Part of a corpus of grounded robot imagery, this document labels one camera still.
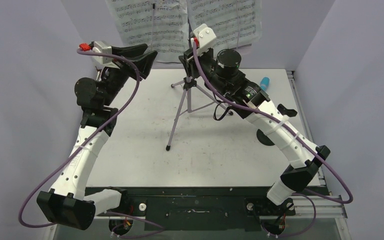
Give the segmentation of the sheet music page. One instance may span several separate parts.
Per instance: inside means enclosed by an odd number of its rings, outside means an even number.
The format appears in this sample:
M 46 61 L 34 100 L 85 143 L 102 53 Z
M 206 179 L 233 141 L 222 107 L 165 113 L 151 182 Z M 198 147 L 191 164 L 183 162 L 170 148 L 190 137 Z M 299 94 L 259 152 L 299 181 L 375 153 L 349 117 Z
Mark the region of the sheet music page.
M 156 61 L 179 63 L 188 48 L 189 23 L 185 0 L 107 0 L 124 46 L 147 44 Z
M 188 0 L 186 3 L 191 28 L 206 24 L 214 31 L 216 52 L 251 45 L 262 36 L 261 0 Z

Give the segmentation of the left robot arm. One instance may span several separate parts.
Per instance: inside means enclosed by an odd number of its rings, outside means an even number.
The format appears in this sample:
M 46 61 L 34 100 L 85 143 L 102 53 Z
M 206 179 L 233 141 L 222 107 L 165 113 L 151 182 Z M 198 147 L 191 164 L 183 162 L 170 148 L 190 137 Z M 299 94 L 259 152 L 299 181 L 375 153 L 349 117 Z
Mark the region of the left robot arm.
M 139 85 L 148 77 L 158 52 L 145 43 L 115 47 L 104 41 L 81 43 L 77 52 L 92 57 L 101 69 L 95 78 L 82 77 L 75 83 L 76 103 L 82 110 L 76 142 L 56 171 L 58 178 L 49 190 L 38 193 L 36 202 L 50 223 L 86 230 L 99 214 L 111 210 L 121 216 L 129 210 L 122 189 L 107 187 L 86 195 L 86 185 L 122 112 L 111 103 L 129 79 Z

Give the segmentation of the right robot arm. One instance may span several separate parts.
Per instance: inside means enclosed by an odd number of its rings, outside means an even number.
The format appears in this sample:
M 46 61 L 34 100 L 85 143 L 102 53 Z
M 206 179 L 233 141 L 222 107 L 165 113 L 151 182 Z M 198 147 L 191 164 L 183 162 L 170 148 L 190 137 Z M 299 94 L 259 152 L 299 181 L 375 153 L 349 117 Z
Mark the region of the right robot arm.
M 213 57 L 213 49 L 199 55 L 190 48 L 178 59 L 186 73 L 186 84 L 202 78 L 220 103 L 229 105 L 228 111 L 257 127 L 288 160 L 287 168 L 262 201 L 266 213 L 276 214 L 286 199 L 305 190 L 330 155 L 330 149 L 305 138 L 289 121 L 296 111 L 275 105 L 259 85 L 247 79 L 239 69 L 242 59 L 236 50 L 225 49 Z

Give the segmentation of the lilac perforated music stand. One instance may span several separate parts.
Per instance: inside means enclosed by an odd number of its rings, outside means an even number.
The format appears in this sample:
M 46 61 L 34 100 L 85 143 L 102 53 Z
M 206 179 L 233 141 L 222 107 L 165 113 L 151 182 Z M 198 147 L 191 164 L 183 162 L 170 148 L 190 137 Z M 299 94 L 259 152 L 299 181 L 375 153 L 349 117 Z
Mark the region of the lilac perforated music stand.
M 194 43 L 192 45 L 190 42 L 190 38 L 192 37 L 192 32 L 194 29 L 191 28 L 191 24 L 190 24 L 189 17 L 188 17 L 188 12 L 187 12 L 187 18 L 188 18 L 188 26 L 189 26 L 188 39 L 187 39 L 188 49 L 192 48 L 193 51 L 196 52 L 197 51 L 196 44 Z M 221 51 L 222 50 L 214 51 L 214 48 L 213 48 L 213 57 L 216 58 L 218 53 Z M 182 87 L 184 86 L 184 79 L 179 82 L 179 85 L 181 85 Z M 196 86 L 193 86 L 190 89 L 183 89 L 182 97 L 180 99 L 179 106 L 178 106 L 177 113 L 176 113 L 177 117 L 181 116 L 184 113 L 191 113 L 193 111 L 192 107 L 191 107 L 191 103 L 192 103 L 191 95 L 192 95 L 192 89 L 193 88 L 197 88 L 203 94 L 208 96 L 210 98 L 212 104 L 216 104 L 217 106 L 222 106 L 224 108 L 225 114 L 232 115 L 235 113 L 232 110 L 227 110 L 227 108 L 229 107 L 228 104 L 227 103 L 221 103 L 220 98 L 217 97 L 216 95 L 214 95 L 213 92 L 205 86 L 204 80 L 201 77 L 199 77 L 196 79 Z

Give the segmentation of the blue toy microphone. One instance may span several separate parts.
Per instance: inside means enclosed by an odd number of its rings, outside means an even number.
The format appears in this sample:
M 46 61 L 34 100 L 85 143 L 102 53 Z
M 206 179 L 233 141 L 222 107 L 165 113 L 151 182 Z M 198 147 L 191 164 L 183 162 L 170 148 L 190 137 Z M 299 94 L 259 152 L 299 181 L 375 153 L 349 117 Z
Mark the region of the blue toy microphone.
M 263 91 L 267 91 L 267 89 L 269 88 L 269 85 L 270 85 L 270 78 L 265 76 L 261 79 L 260 81 L 260 88 L 263 90 Z

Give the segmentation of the black microphone desk stand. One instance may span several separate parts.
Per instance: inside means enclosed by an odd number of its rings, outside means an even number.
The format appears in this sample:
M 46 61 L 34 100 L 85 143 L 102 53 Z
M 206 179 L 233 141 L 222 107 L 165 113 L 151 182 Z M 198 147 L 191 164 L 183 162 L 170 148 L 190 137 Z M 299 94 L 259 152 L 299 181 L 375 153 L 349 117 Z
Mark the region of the black microphone desk stand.
M 288 117 L 292 117 L 292 118 L 296 117 L 298 114 L 298 112 L 295 109 L 286 108 L 283 104 L 279 104 L 277 106 L 277 111 L 278 111 L 278 114 L 280 114 L 280 115 L 288 116 Z M 268 137 L 268 135 L 274 133 L 276 130 L 277 129 L 270 130 L 268 132 L 263 132 L 260 129 L 258 129 L 256 132 L 257 140 L 265 146 L 274 146 L 275 143 Z

